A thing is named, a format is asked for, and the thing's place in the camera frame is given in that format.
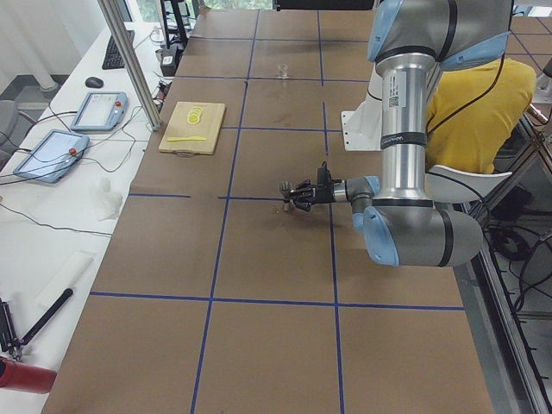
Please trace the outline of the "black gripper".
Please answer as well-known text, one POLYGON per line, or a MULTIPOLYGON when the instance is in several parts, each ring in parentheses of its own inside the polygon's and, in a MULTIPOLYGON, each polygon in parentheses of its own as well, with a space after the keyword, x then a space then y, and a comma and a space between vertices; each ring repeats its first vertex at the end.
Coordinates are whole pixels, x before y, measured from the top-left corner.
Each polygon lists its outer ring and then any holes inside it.
POLYGON ((290 196, 294 206, 303 211, 310 211, 313 204, 331 204, 335 202, 334 186, 314 185, 310 179, 305 179, 292 188, 292 192, 309 192, 311 194, 295 194, 290 196))

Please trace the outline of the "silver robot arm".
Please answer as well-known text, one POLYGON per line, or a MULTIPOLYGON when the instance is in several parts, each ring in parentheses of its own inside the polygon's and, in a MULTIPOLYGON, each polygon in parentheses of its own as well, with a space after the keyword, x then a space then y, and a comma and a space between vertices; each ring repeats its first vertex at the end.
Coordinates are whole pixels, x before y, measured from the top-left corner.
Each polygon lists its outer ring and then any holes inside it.
POLYGON ((429 96, 445 71, 503 55, 510 1, 385 1, 377 9, 367 57, 383 81, 378 177, 282 183, 287 203, 348 202, 370 258, 388 266, 455 267, 480 250, 483 234, 469 215, 438 209, 424 189, 429 96))

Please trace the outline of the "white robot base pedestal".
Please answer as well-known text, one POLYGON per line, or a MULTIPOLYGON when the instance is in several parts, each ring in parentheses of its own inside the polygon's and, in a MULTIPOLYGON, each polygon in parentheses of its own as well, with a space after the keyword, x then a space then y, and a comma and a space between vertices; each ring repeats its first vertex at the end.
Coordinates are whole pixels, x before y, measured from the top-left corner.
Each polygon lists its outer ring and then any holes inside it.
POLYGON ((380 151, 381 117, 382 78, 373 68, 365 100, 355 111, 342 112, 345 150, 380 151))

